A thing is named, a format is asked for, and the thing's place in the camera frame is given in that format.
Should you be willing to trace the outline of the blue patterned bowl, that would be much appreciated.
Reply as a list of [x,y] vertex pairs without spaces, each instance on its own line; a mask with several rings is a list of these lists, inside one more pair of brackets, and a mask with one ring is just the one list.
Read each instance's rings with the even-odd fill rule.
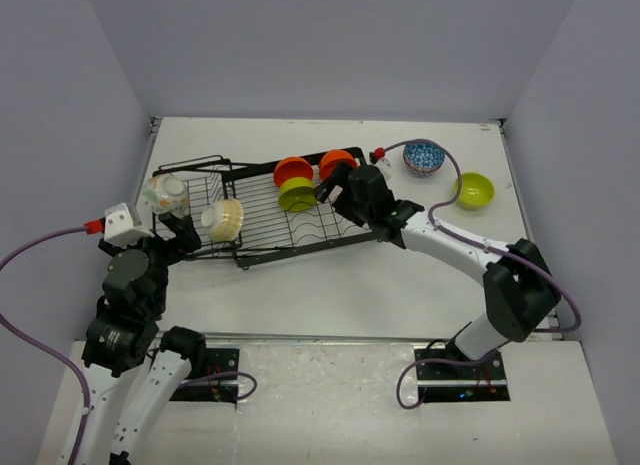
[[405,166],[411,173],[420,177],[427,177],[442,167],[446,154],[433,141],[416,140],[404,146],[402,157]]

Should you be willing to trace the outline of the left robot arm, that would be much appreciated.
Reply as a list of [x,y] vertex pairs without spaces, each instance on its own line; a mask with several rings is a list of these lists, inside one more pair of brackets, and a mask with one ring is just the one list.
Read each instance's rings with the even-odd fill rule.
[[129,393],[166,310],[169,268],[201,246],[191,216],[164,213],[160,221],[172,238],[150,231],[124,207],[89,227],[102,233],[99,247],[110,261],[85,335],[82,399],[72,421],[77,429],[66,439],[61,464],[135,463],[178,385],[207,368],[203,336],[175,327],[136,394]]

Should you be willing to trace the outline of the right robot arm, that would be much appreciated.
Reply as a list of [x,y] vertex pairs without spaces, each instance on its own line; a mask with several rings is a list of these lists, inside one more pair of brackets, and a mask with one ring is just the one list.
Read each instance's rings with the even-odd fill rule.
[[446,345],[440,360],[456,377],[467,378],[499,347],[521,343],[560,301],[549,282],[546,262],[537,246],[487,240],[439,222],[422,205],[399,200],[373,165],[337,165],[314,190],[320,202],[335,192],[332,208],[377,239],[435,258],[481,285],[485,312]]

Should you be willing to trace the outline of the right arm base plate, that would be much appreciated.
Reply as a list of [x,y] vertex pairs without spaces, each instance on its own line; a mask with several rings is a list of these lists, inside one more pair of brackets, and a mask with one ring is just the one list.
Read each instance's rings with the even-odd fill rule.
[[416,378],[421,404],[508,402],[511,399],[500,353],[475,367],[421,364]]

